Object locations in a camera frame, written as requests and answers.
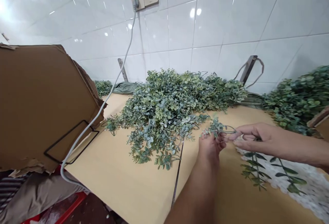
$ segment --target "cardboard sheet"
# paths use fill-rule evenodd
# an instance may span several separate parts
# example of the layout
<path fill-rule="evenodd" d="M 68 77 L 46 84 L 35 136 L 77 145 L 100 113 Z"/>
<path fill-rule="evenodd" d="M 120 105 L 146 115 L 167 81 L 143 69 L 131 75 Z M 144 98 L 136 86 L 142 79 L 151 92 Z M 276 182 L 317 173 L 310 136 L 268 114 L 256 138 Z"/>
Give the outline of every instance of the cardboard sheet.
<path fill-rule="evenodd" d="M 53 172 L 58 163 L 44 151 L 95 117 L 102 104 L 95 85 L 61 45 L 0 45 L 0 59 L 0 171 Z M 92 127 L 102 120 L 101 114 Z M 86 126 L 77 126 L 49 154 L 63 160 Z"/>
<path fill-rule="evenodd" d="M 273 124 L 270 116 L 262 110 L 237 107 L 229 109 L 227 113 L 208 112 L 211 117 L 216 114 L 219 122 L 235 128 L 257 122 Z M 200 130 L 195 130 L 193 135 L 198 138 L 202 129 L 206 128 L 208 124 L 209 121 L 203 124 Z M 198 141 L 185 141 L 176 198 L 190 175 L 197 153 Z M 242 163 L 244 161 L 233 144 L 228 144 L 220 154 L 219 184 L 215 208 L 217 223 L 322 223 L 312 211 L 303 208 L 279 189 L 273 189 L 268 183 L 268 191 L 259 192 L 252 182 L 241 175 L 242 167 L 240 165 Z"/>
<path fill-rule="evenodd" d="M 104 116 L 118 113 L 128 98 L 112 94 Z M 65 169 L 129 224 L 163 223 L 171 208 L 178 161 L 169 171 L 158 170 L 154 160 L 135 164 L 129 156 L 130 146 L 126 144 L 131 130 L 120 129 L 115 136 L 101 127 L 98 130 L 101 133 L 96 139 Z M 90 136 L 71 158 L 89 141 Z"/>

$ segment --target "white doily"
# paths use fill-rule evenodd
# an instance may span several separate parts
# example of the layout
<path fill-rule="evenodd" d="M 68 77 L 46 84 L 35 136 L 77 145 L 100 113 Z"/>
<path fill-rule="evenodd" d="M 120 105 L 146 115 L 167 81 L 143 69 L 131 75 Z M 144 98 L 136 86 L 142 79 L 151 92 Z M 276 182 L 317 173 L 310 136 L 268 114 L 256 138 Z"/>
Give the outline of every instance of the white doily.
<path fill-rule="evenodd" d="M 242 155 L 248 152 L 239 148 L 236 149 Z M 325 224 L 329 224 L 329 182 L 326 180 L 324 174 L 318 172 L 313 166 L 282 160 L 284 166 L 298 172 L 297 177 L 307 181 L 306 185 L 296 185 L 299 190 L 307 194 L 301 194 L 299 196 L 298 194 L 288 192 L 287 187 L 290 183 L 286 180 L 286 177 L 275 176 L 276 173 L 284 173 L 284 171 L 281 167 L 271 165 L 269 160 L 272 156 L 264 154 L 261 155 L 263 155 L 267 161 L 262 159 L 258 160 L 258 162 L 265 167 L 265 169 L 260 169 L 260 171 L 264 171 L 272 179 L 262 178 L 269 182 L 273 188 L 280 188 L 283 193 L 288 194 L 304 208 L 313 211 L 315 216 L 322 220 Z M 242 156 L 241 158 L 245 161 L 250 159 L 245 156 Z"/>

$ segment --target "cardboard tabletop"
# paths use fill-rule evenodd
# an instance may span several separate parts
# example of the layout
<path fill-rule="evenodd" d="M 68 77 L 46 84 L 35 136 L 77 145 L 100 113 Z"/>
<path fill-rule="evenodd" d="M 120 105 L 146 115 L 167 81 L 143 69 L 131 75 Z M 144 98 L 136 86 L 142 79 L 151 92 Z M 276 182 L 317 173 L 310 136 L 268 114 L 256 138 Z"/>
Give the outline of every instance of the cardboard tabletop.
<path fill-rule="evenodd" d="M 238 106 L 223 112 L 207 112 L 212 118 L 218 117 L 219 122 L 237 128 L 241 125 L 264 122 L 273 125 L 271 117 L 262 110 Z M 204 123 L 200 130 L 193 131 L 198 138 L 201 131 L 209 125 Z M 185 141 L 179 170 L 176 198 L 183 189 L 199 150 L 198 142 Z M 289 195 L 274 189 L 266 183 L 267 191 L 261 192 L 248 179 L 241 175 L 241 164 L 244 161 L 233 144 L 220 153 L 220 172 L 216 197 L 216 223 L 237 224 L 271 224 L 271 223 L 323 223 L 312 211 L 305 209 Z"/>
<path fill-rule="evenodd" d="M 107 103 L 104 117 L 119 113 L 129 96 L 113 94 Z M 246 107 L 223 112 L 208 112 L 219 117 L 225 125 L 238 127 L 244 124 L 265 122 L 273 124 L 271 117 L 262 110 Z M 187 140 L 182 150 L 182 160 L 176 187 L 177 198 L 190 175 L 198 153 L 197 138 L 201 130 L 193 131 L 196 141 Z M 151 162 L 135 164 L 129 156 L 130 146 L 126 144 L 129 129 L 120 129 L 115 136 L 99 127 L 99 135 L 66 169 L 103 202 L 117 212 L 129 224 L 164 222 L 172 204 L 178 161 L 171 170 L 158 170 Z M 72 155 L 90 141 L 85 141 Z M 303 208 L 287 194 L 273 189 L 267 183 L 268 191 L 258 188 L 241 175 L 243 161 L 232 144 L 220 154 L 220 173 L 216 197 L 216 218 L 218 223 L 322 223 L 308 209 Z"/>
<path fill-rule="evenodd" d="M 119 113 L 128 98 L 112 94 L 104 117 Z M 173 162 L 169 171 L 158 170 L 153 159 L 135 164 L 127 145 L 131 129 L 120 129 L 115 136 L 103 131 L 103 127 L 97 130 L 100 133 L 94 141 L 65 169 L 129 224 L 163 223 L 172 204 L 178 161 Z M 90 141 L 90 136 L 71 158 Z"/>

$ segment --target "power cord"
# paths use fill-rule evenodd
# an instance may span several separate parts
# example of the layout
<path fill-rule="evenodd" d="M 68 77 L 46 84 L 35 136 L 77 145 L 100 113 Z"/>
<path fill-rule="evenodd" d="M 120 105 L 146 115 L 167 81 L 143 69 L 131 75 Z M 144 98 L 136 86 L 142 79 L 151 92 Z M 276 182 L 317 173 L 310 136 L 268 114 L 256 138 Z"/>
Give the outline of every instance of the power cord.
<path fill-rule="evenodd" d="M 76 184 L 76 185 L 79 185 L 81 186 L 82 188 L 88 190 L 83 184 L 81 184 L 79 181 L 75 181 L 75 180 L 72 180 L 72 179 L 69 179 L 66 175 L 64 175 L 64 166 L 67 162 L 67 160 L 69 159 L 69 157 L 71 156 L 71 153 L 72 151 L 74 150 L 76 144 L 79 142 L 79 140 L 81 139 L 81 137 L 83 136 L 83 134 L 89 129 L 89 127 L 95 122 L 95 120 L 99 117 L 100 113 L 102 112 L 104 106 L 105 106 L 105 103 L 107 102 L 107 100 L 110 98 L 110 95 L 112 94 L 113 92 L 113 89 L 114 89 L 114 86 L 115 84 L 117 83 L 117 80 L 122 72 L 122 69 L 124 67 L 124 64 L 126 62 L 126 59 L 127 59 L 127 55 L 128 55 L 128 52 L 129 52 L 129 49 L 130 49 L 130 46 L 131 46 L 131 42 L 133 40 L 133 29 L 134 29 L 134 25 L 135 25 L 135 20 L 136 20 L 136 10 L 137 8 L 139 7 L 139 0 L 134 0 L 134 20 L 133 20 L 133 26 L 131 28 L 131 37 L 130 37 L 130 43 L 129 43 L 129 46 L 128 46 L 128 49 L 127 49 L 127 52 L 124 56 L 124 60 L 123 60 L 123 64 L 122 64 L 122 67 L 120 69 L 120 72 L 118 73 L 118 76 L 111 88 L 111 91 L 109 93 L 109 95 L 107 96 L 106 100 L 104 101 L 103 105 L 100 107 L 97 115 L 95 116 L 95 118 L 89 123 L 89 125 L 82 131 L 82 133 L 78 136 L 78 138 L 75 140 L 75 142 L 73 143 L 72 147 L 70 148 L 70 151 L 68 152 L 67 156 L 65 157 L 65 159 L 63 160 L 62 162 L 62 167 L 61 167 L 61 176 L 63 177 L 63 179 L 69 183 L 72 183 L 72 184 Z"/>

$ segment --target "metal bracket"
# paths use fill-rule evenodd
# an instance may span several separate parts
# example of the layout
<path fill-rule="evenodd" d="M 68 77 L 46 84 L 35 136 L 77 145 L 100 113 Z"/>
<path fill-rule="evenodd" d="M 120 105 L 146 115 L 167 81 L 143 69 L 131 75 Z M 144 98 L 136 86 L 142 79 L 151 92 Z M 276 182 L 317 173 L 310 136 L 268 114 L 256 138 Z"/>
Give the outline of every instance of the metal bracket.
<path fill-rule="evenodd" d="M 118 58 L 118 62 L 119 62 L 119 65 L 120 65 L 120 68 L 122 67 L 122 59 Z M 122 68 L 122 76 L 123 76 L 123 79 L 125 82 L 128 82 L 128 78 L 127 78 L 127 74 L 126 74 L 126 70 L 124 69 L 124 67 Z"/>
<path fill-rule="evenodd" d="M 251 73 L 251 70 L 253 69 L 257 58 L 258 58 L 257 55 L 251 55 L 248 61 L 246 62 L 246 66 L 240 78 L 240 82 L 243 84 L 243 86 L 246 84 L 249 74 Z"/>

